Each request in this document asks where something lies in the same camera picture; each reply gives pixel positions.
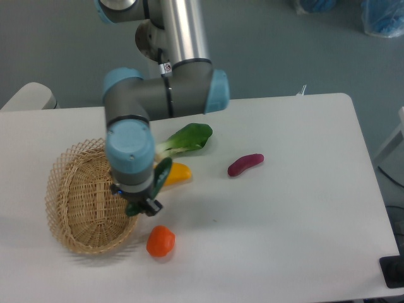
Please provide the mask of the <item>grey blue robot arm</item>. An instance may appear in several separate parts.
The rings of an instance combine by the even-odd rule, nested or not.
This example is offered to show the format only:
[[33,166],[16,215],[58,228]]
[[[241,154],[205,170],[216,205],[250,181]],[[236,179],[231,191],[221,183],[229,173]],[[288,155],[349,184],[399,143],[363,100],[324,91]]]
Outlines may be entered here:
[[129,68],[104,79],[110,189],[126,200],[128,216],[152,217],[162,209],[157,194],[172,162],[155,163],[150,122],[225,109],[229,81],[212,66],[199,1],[95,1],[95,7],[106,23],[144,21],[151,58],[170,66],[149,80]]

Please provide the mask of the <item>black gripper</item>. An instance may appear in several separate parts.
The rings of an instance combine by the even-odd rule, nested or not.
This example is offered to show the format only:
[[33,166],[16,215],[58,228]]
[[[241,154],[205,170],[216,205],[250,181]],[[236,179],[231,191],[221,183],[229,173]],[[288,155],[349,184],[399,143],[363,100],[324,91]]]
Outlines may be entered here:
[[145,212],[148,217],[154,217],[163,209],[158,200],[149,199],[152,192],[151,187],[138,193],[129,193],[121,189],[117,184],[111,184],[110,191],[113,195],[118,195],[126,200],[125,212]]

